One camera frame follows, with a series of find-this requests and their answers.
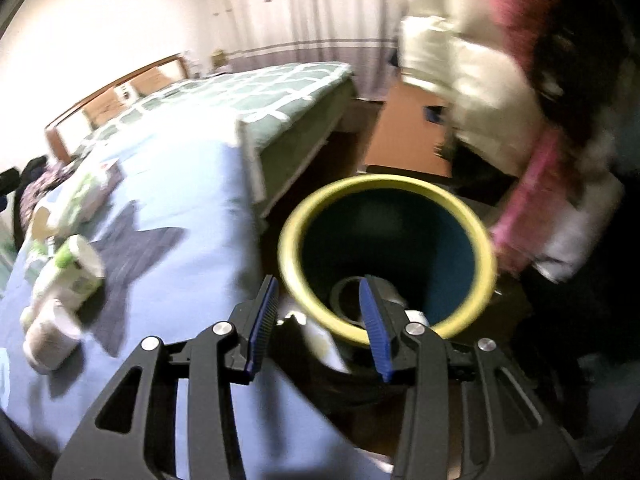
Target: wooden table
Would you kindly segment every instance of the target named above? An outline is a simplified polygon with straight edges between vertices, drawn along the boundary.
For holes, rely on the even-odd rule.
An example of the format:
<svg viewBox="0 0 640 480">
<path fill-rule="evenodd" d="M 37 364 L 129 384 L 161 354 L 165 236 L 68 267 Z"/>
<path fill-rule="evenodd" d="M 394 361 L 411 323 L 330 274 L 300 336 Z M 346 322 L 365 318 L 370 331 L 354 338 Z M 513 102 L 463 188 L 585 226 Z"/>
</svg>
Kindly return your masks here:
<svg viewBox="0 0 640 480">
<path fill-rule="evenodd" d="M 448 180 L 449 163 L 433 151 L 444 139 L 444 128 L 427 121 L 423 111 L 426 105 L 441 104 L 434 94 L 398 80 L 389 90 L 360 171 Z"/>
</svg>

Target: bucket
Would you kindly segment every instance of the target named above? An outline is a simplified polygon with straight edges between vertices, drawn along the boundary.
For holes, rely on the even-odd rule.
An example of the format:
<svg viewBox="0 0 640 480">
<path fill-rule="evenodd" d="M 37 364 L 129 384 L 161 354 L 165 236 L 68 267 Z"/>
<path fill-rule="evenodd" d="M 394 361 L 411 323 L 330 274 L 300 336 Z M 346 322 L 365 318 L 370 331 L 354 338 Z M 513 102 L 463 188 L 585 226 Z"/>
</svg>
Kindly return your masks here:
<svg viewBox="0 0 640 480">
<path fill-rule="evenodd" d="M 475 213 L 438 186 L 397 175 L 346 178 L 307 197 L 282 229 L 278 263 L 304 312 L 336 342 L 357 347 L 368 347 L 366 330 L 344 308 L 330 309 L 335 287 L 350 278 L 387 280 L 443 338 L 482 313 L 496 279 Z"/>
</svg>

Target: white curtain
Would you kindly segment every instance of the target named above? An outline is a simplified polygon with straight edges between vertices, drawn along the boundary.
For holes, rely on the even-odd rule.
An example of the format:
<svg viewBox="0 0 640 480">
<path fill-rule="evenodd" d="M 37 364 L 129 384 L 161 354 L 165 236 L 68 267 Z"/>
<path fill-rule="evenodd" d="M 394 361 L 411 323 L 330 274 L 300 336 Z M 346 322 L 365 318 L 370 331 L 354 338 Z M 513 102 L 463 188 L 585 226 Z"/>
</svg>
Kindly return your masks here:
<svg viewBox="0 0 640 480">
<path fill-rule="evenodd" d="M 401 18 L 399 0 L 208 0 L 213 44 L 235 70 L 286 62 L 351 63 L 361 97 L 380 99 Z"/>
</svg>

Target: paper roll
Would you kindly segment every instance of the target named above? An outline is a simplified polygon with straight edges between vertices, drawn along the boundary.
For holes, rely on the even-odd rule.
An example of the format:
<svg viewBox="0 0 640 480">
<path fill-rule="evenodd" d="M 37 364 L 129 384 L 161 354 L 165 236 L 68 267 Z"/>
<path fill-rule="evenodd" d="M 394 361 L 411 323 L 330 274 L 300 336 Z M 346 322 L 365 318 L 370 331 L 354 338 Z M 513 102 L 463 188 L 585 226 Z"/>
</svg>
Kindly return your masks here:
<svg viewBox="0 0 640 480">
<path fill-rule="evenodd" d="M 57 370 L 78 346 L 82 327 L 59 300 L 47 301 L 26 333 L 22 350 L 39 374 Z"/>
</svg>

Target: green bedding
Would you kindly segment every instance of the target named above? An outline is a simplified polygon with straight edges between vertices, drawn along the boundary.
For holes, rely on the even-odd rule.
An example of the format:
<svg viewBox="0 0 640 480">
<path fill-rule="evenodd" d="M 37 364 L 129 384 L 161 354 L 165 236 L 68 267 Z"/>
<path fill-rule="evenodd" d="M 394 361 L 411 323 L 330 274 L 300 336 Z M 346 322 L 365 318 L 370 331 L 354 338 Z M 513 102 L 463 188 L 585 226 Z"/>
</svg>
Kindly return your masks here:
<svg viewBox="0 0 640 480">
<path fill-rule="evenodd" d="M 135 135 L 157 120 L 184 118 L 188 126 L 190 114 L 201 107 L 234 108 L 260 156 L 266 200 L 258 209 L 264 211 L 340 119 L 355 94 L 351 75 L 346 63 L 289 63 L 179 81 L 95 130 L 74 155 L 84 158 L 96 142 L 118 133 Z"/>
</svg>

